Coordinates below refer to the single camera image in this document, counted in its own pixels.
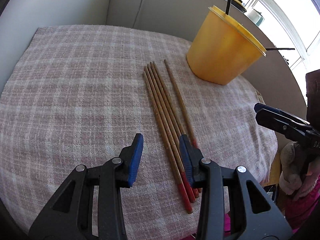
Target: yellow bucket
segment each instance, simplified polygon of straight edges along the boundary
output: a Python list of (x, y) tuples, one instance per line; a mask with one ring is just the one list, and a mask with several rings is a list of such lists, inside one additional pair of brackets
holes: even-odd
[(266, 49), (224, 11), (216, 6), (209, 9), (187, 53), (187, 60), (199, 78), (226, 85), (265, 56)]

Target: checkered blanket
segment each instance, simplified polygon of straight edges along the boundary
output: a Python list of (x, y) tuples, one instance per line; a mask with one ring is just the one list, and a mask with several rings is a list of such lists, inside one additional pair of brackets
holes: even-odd
[(242, 76), (226, 86), (197, 78), (186, 61), (189, 46), (114, 26), (37, 30), (0, 99), (0, 198), (23, 230), (76, 165), (102, 165), (139, 132), (137, 181), (121, 189), (128, 239), (179, 239), (196, 231), (200, 198), (188, 215), (143, 80), (152, 60), (179, 109), (168, 60), (204, 156), (229, 168), (244, 165), (258, 181), (268, 175), (277, 141), (256, 124), (257, 91)]

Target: wooden dowel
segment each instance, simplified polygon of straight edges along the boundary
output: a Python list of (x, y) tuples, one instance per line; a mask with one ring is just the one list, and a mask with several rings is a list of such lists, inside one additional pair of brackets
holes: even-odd
[(150, 86), (150, 83), (149, 83), (149, 80), (148, 80), (148, 77), (147, 77), (147, 74), (146, 74), (145, 71), (143, 72), (143, 76), (144, 76), (144, 79), (145, 79), (145, 82), (146, 82), (148, 95), (149, 95), (149, 98), (151, 100), (151, 104), (152, 104), (152, 108), (153, 108), (153, 111), (154, 111), (154, 114), (155, 114), (155, 117), (156, 117), (156, 121), (157, 121), (158, 126), (159, 126), (160, 134), (161, 134), (162, 140), (164, 142), (164, 148), (165, 148), (165, 150), (167, 152), (167, 155), (168, 155), (168, 158), (169, 158), (169, 162), (170, 162), (170, 166), (171, 166), (171, 169), (172, 169), (173, 177), (174, 177), (174, 179), (175, 179), (175, 181), (177, 183), (178, 190), (179, 190), (179, 192), (181, 194), (184, 207), (185, 207), (187, 213), (191, 214), (193, 212), (193, 210), (192, 210), (192, 207), (191, 207), (191, 204), (190, 204), (186, 189), (185, 189), (185, 187), (183, 185), (182, 178), (180, 176), (177, 163), (176, 163), (175, 158), (173, 156), (173, 152), (172, 152), (171, 147), (170, 147), (169, 139), (167, 137), (167, 133), (165, 131), (165, 127), (164, 127), (164, 124), (162, 122), (162, 119), (161, 119), (161, 116), (160, 116), (160, 113), (159, 113), (159, 110), (158, 110), (158, 107), (157, 107), (157, 104), (156, 104), (156, 101), (155, 101), (151, 86)]
[(171, 72), (171, 69), (169, 67), (169, 64), (167, 62), (167, 60), (165, 59), (164, 60), (164, 64), (167, 68), (167, 71), (168, 71), (168, 74), (169, 74), (169, 77), (170, 77), (170, 80), (172, 82), (172, 85), (173, 85), (173, 88), (174, 88), (174, 91), (176, 92), (177, 94), (177, 98), (178, 98), (178, 101), (179, 101), (179, 105), (181, 107), (181, 110), (182, 110), (182, 115), (183, 115), (183, 118), (184, 118), (184, 121), (186, 122), (187, 124), (187, 129), (189, 131), (189, 136), (190, 136), (190, 140), (191, 140), (191, 144), (198, 148), (198, 143), (197, 143), (197, 140), (196, 140), (196, 136), (195, 136), (195, 133), (193, 131), (193, 127), (191, 125), (191, 121), (190, 121), (190, 118), (189, 118), (189, 115), (188, 115), (188, 112), (187, 112), (187, 109), (186, 109), (186, 105), (184, 104), (183, 102), (183, 99), (182, 99), (182, 96), (180, 94), (180, 91), (179, 91), (179, 88), (178, 88), (178, 85), (176, 83), (176, 80)]
[(168, 101), (167, 96), (166, 96), (166, 94), (165, 94), (165, 92), (164, 92), (164, 88), (163, 88), (163, 86), (162, 86), (162, 84), (161, 84), (161, 82), (160, 82), (159, 75), (158, 75), (158, 73), (156, 72), (156, 68), (155, 68), (155, 66), (154, 66), (154, 63), (153, 63), (153, 62), (150, 62), (150, 66), (151, 66), (152, 73), (153, 73), (153, 75), (154, 75), (154, 77), (155, 77), (155, 79), (156, 79), (156, 82), (157, 82), (158, 88), (159, 88), (159, 90), (160, 90), (161, 96), (162, 96), (162, 98), (163, 98), (165, 107), (167, 108), (167, 110), (168, 110), (168, 112), (169, 112), (169, 116), (170, 116), (170, 119), (171, 119), (172, 124), (173, 124), (173, 126), (174, 126), (174, 130), (175, 130), (176, 135), (177, 135), (178, 140), (179, 140), (180, 135), (181, 135), (181, 132), (180, 132), (180, 128), (179, 128), (179, 126), (178, 126), (177, 120), (176, 120), (176, 118), (175, 118), (175, 116), (174, 116), (174, 114), (173, 114), (173, 111), (172, 111), (171, 107), (170, 107), (169, 101)]
[[(164, 88), (163, 88), (163, 86), (162, 86), (162, 83), (161, 83), (161, 81), (160, 81), (160, 78), (159, 78), (159, 75), (158, 75), (158, 73), (157, 73), (157, 71), (156, 71), (156, 68), (155, 68), (154, 63), (153, 63), (153, 62), (150, 62), (150, 66), (151, 66), (151, 71), (152, 71), (151, 79), (152, 79), (152, 81), (154, 82), (153, 77), (155, 78), (155, 80), (156, 80), (156, 84), (155, 84), (156, 91), (157, 91), (157, 93), (160, 91), (160, 95), (159, 95), (159, 93), (158, 93), (158, 97), (159, 97), (159, 99), (160, 99), (160, 102), (162, 102), (162, 100), (163, 100), (163, 102), (164, 102), (164, 104), (165, 104), (165, 106), (163, 106), (163, 104), (161, 103), (162, 108), (165, 109), (165, 114), (166, 114), (166, 112), (169, 113), (170, 119), (171, 119), (171, 121), (172, 121), (172, 123), (173, 123), (174, 130), (172, 130), (172, 127), (170, 127), (170, 129), (171, 129), (171, 133), (172, 133), (172, 135), (173, 135), (173, 138), (176, 138), (176, 139), (174, 140), (174, 142), (175, 142), (175, 144), (176, 144), (176, 148), (177, 148), (177, 150), (178, 150), (178, 152), (179, 152), (179, 155), (180, 155), (180, 158), (181, 158), (181, 152), (180, 152), (180, 148), (179, 148), (179, 137), (180, 137), (180, 135), (181, 135), (180, 129), (179, 129), (179, 127), (178, 127), (178, 124), (177, 124), (176, 118), (175, 118), (175, 116), (174, 116), (174, 114), (173, 114), (173, 111), (172, 111), (172, 109), (171, 109), (171, 107), (170, 107), (170, 104), (169, 104), (169, 101), (168, 101), (168, 99), (167, 99), (167, 96), (166, 96), (166, 94), (165, 94), (165, 92), (164, 92)], [(194, 197), (195, 197), (195, 198), (198, 198), (198, 197), (199, 197), (199, 192), (198, 192), (198, 190), (197, 190), (196, 188), (186, 187), (186, 190), (187, 190), (188, 196), (191, 197), (190, 202), (193, 201)]]
[(164, 100), (162, 98), (161, 92), (160, 92), (159, 87), (158, 87), (158, 85), (156, 83), (156, 79), (155, 79), (155, 77), (154, 77), (154, 75), (152, 73), (150, 64), (148, 64), (147, 70), (146, 70), (147, 77), (149, 78), (149, 76), (150, 76), (150, 78), (151, 78), (151, 80), (149, 80), (149, 83), (151, 85), (152, 92), (153, 92), (153, 87), (155, 88), (155, 91), (156, 91), (155, 98), (156, 98), (156, 103), (158, 105), (158, 110), (160, 112), (162, 121), (165, 122), (165, 123), (167, 122), (168, 125), (169, 125), (169, 129), (168, 130), (166, 129), (166, 132), (167, 132), (167, 135), (168, 135), (168, 138), (169, 138), (171, 149), (173, 151), (173, 155), (174, 155), (174, 157), (176, 159), (176, 162), (177, 162), (177, 165), (178, 165), (178, 168), (179, 168), (179, 171), (180, 171), (180, 175), (181, 175), (184, 187), (186, 188), (186, 191), (187, 191), (187, 194), (188, 194), (190, 202), (193, 203), (193, 202), (196, 201), (196, 199), (195, 199), (194, 193), (192, 191), (192, 188), (191, 188), (191, 186), (190, 186), (190, 184), (189, 184), (189, 182), (187, 180), (186, 173), (184, 171), (184, 167), (183, 167), (183, 164), (182, 164), (182, 160), (180, 158), (180, 153), (178, 151), (178, 148), (179, 148), (178, 136), (177, 136), (177, 134), (176, 134), (176, 132), (174, 130), (174, 126), (173, 126), (172, 121), (170, 119), (169, 112), (168, 112), (168, 110), (167, 110), (167, 108), (165, 106), (165, 103), (164, 103)]
[(165, 95), (167, 96), (167, 99), (168, 99), (168, 102), (169, 102), (170, 107), (171, 107), (171, 109), (172, 109), (172, 112), (173, 112), (173, 114), (174, 114), (174, 117), (176, 118), (177, 124), (178, 124), (179, 129), (180, 129), (180, 133), (181, 133), (181, 134), (187, 134), (187, 133), (186, 133), (186, 130), (184, 129), (184, 126), (183, 126), (183, 124), (182, 124), (182, 122), (181, 122), (181, 120), (180, 120), (180, 117), (178, 116), (177, 110), (176, 110), (176, 108), (175, 108), (175, 106), (174, 106), (174, 103), (173, 103), (172, 98), (171, 98), (171, 96), (170, 96), (170, 94), (169, 94), (169, 91), (168, 91), (168, 89), (167, 89), (167, 87), (166, 87), (166, 85), (165, 85), (165, 83), (164, 83), (164, 80), (163, 80), (162, 76), (160, 75), (160, 72), (159, 72), (159, 70), (158, 70), (158, 67), (157, 67), (157, 65), (156, 65), (156, 63), (155, 63), (154, 61), (153, 61), (153, 65), (155, 66), (155, 69), (156, 69), (156, 72), (157, 72), (157, 74), (158, 74), (158, 77), (159, 77), (159, 80), (160, 80), (160, 82), (161, 82), (161, 85), (162, 85), (162, 87), (163, 87), (164, 93), (165, 93)]

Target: glove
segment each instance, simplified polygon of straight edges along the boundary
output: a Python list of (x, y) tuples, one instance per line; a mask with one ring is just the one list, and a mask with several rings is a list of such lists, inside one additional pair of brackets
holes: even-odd
[(300, 173), (307, 154), (308, 149), (303, 149), (296, 142), (288, 143), (280, 153), (282, 173), (279, 179), (279, 186), (287, 195), (291, 195), (298, 190), (293, 198), (294, 201), (308, 195), (315, 187), (320, 175), (320, 156), (318, 156), (309, 163), (308, 172), (302, 183)]

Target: white wall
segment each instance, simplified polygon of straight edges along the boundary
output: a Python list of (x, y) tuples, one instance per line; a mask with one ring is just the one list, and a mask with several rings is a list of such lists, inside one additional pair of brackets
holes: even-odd
[[(110, 0), (107, 25), (132, 28), (140, 0)], [(225, 9), (226, 0), (143, 0), (136, 29), (174, 35), (192, 41), (208, 13), (216, 5)], [(231, 6), (230, 15), (243, 24), (265, 47), (272, 42), (238, 9)], [(277, 51), (267, 52), (243, 76), (262, 94), (267, 105), (280, 108), (301, 118), (306, 105), (300, 88), (283, 57)], [(277, 135), (279, 148), (287, 140)]]
[(109, 0), (10, 0), (0, 16), (0, 95), (38, 27), (106, 23)]

